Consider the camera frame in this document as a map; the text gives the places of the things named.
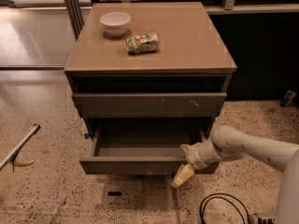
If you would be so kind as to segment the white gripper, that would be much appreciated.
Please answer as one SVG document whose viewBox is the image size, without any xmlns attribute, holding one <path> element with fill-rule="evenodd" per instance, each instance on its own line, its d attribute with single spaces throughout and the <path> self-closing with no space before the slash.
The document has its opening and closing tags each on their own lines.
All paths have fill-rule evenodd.
<svg viewBox="0 0 299 224">
<path fill-rule="evenodd" d="M 179 188 L 194 175 L 194 169 L 202 170 L 211 163 L 216 162 L 219 157 L 213 143 L 209 140 L 193 145 L 181 144 L 180 147 L 185 152 L 188 164 L 182 164 L 174 176 L 171 185 L 175 189 Z"/>
</svg>

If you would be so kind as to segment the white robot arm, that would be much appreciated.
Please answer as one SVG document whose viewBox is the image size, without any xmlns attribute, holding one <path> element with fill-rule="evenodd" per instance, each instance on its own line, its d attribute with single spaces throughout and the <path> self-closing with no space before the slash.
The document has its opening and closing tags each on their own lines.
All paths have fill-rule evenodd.
<svg viewBox="0 0 299 224">
<path fill-rule="evenodd" d="M 172 181 L 178 188 L 212 163 L 233 161 L 250 155 L 283 173 L 278 194 L 275 224 L 299 223 L 299 145 L 244 134 L 230 126 L 220 126 L 210 138 L 193 145 L 182 144 L 186 165 L 181 165 Z"/>
</svg>

